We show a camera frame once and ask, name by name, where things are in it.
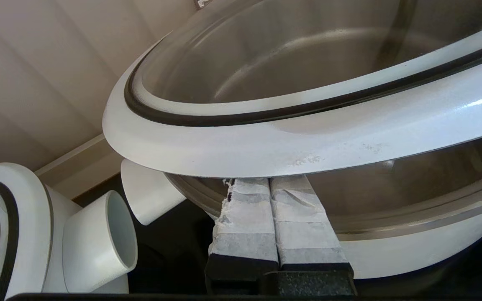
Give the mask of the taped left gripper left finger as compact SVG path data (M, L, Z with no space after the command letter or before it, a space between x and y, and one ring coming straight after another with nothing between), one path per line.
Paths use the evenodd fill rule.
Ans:
M211 295L256 295L263 276L278 270L269 180L235 179L213 227L207 291Z

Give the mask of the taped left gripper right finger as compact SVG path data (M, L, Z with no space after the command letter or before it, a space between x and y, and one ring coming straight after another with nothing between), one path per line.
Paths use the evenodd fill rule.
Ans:
M329 217L306 176L269 180L276 246L284 272L353 274Z

